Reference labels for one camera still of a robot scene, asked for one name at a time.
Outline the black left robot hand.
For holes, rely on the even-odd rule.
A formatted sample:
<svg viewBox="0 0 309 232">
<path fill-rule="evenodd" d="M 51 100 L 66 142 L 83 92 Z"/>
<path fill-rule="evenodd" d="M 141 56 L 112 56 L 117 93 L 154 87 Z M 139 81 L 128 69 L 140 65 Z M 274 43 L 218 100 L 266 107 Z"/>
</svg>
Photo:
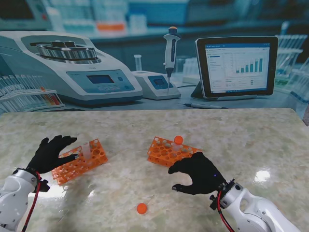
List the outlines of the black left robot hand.
<svg viewBox="0 0 309 232">
<path fill-rule="evenodd" d="M 45 174 L 59 166 L 76 160 L 78 155 L 74 154 L 62 158 L 59 157 L 60 152 L 76 142 L 76 140 L 76 137 L 62 135 L 57 135 L 52 140 L 49 140 L 47 137 L 44 138 L 34 157 L 27 165 L 26 170 L 31 173 Z"/>
</svg>

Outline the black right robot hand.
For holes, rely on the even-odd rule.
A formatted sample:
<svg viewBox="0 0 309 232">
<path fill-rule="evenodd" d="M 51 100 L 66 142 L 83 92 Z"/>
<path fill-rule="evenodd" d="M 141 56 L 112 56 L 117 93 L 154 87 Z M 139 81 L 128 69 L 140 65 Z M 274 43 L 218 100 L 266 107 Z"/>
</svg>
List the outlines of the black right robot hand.
<svg viewBox="0 0 309 232">
<path fill-rule="evenodd" d="M 190 158 L 179 160 L 169 167 L 169 174 L 177 172 L 189 175 L 192 180 L 189 186 L 181 184 L 172 186 L 174 191 L 185 194 L 209 194 L 218 191 L 220 185 L 227 183 L 219 170 L 202 152 L 196 152 Z"/>
</svg>

